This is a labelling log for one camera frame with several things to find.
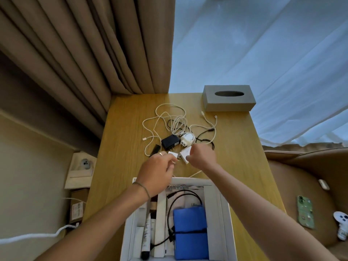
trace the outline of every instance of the wood grain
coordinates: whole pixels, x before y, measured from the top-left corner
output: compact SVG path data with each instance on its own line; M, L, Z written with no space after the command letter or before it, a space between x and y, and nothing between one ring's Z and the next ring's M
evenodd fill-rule
M147 159L144 148L150 141L142 140L150 136L150 133L142 127L142 121L154 117L155 108L162 103L173 103L185 108L189 124L208 126L200 113L203 110L201 93L115 97L107 116L84 220L117 197L132 183L132 178L137 176L141 164ZM169 106L160 107L159 113L163 111L176 115L182 114L182 110ZM285 210L250 114L248 112L206 113L207 119L212 123L215 122L214 115L218 116L214 140L218 162L231 175L280 209ZM155 119L147 121L146 125L152 129L155 121ZM170 135L163 121L158 122L156 131L162 138ZM200 133L204 129L196 127L193 131ZM209 139L213 134L214 132L208 132L204 137ZM155 143L159 144L158 139L149 146L149 153ZM175 150L179 152L180 146L176 146ZM174 175L189 177L197 171L190 164L186 165L181 161L176 164ZM197 174L196 177L207 178L203 173ZM238 259L267 260L232 209L231 216ZM122 239L123 227L107 244L98 260L119 260Z

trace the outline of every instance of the blue pouch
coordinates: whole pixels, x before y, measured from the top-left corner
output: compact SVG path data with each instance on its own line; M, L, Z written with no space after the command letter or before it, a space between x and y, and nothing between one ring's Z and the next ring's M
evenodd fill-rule
M207 220L202 206L173 210L176 260L209 259Z

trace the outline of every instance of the phone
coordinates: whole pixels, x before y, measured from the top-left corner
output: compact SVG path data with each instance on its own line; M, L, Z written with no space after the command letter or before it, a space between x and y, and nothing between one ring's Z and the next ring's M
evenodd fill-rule
M297 196L298 221L302 226L314 229L312 201L303 196Z

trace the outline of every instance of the chair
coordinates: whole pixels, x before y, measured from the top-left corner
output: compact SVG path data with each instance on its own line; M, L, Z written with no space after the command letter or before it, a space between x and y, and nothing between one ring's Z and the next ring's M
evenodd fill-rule
M339 260L348 261L348 240L337 238L335 211L348 213L348 148L310 153L265 151L287 214L297 221L296 197L311 199L315 229L304 227ZM318 180L330 190L321 188Z

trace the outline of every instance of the gray tissue box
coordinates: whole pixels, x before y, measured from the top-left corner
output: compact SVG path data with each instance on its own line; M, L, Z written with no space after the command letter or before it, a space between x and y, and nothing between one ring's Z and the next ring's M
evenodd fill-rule
M249 85L206 85L202 97L206 112L248 112L256 104Z

